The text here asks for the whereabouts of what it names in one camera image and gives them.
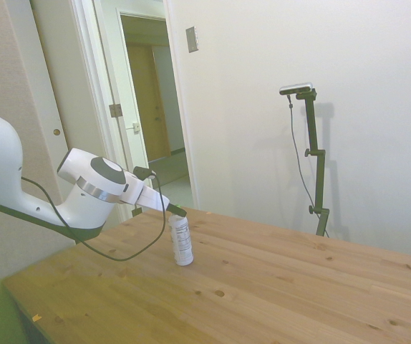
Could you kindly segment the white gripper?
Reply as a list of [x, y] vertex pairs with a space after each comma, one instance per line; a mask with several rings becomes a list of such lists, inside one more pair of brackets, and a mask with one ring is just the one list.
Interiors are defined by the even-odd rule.
[[169, 211], [180, 217], [186, 217], [187, 211], [174, 204], [170, 204], [167, 197], [162, 196], [159, 191], [147, 186], [146, 178], [155, 178], [154, 171], [136, 171], [131, 173], [125, 171], [126, 184], [119, 197], [120, 203], [144, 206], [158, 211]]

